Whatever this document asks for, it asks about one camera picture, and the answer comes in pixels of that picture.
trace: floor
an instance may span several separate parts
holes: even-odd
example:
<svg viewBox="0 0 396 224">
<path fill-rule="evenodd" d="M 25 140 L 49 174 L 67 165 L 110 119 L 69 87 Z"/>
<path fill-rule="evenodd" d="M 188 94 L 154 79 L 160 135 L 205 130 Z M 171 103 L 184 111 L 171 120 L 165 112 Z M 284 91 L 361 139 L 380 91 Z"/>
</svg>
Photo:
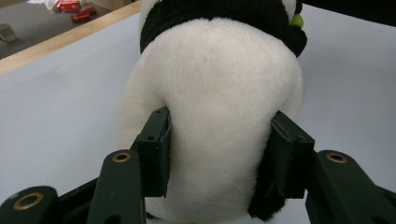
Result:
<svg viewBox="0 0 396 224">
<path fill-rule="evenodd" d="M 98 6 L 95 8 L 97 13 L 91 16 L 91 20 L 110 12 L 110 10 Z M 70 19 L 71 15 L 73 14 L 55 13 L 52 10 L 47 10 L 44 4 L 29 4 L 27 2 L 0 7 L 0 23 L 9 24 L 18 38 L 10 43 L 0 41 L 0 59 L 28 49 L 86 22 L 73 23 Z"/>
</svg>

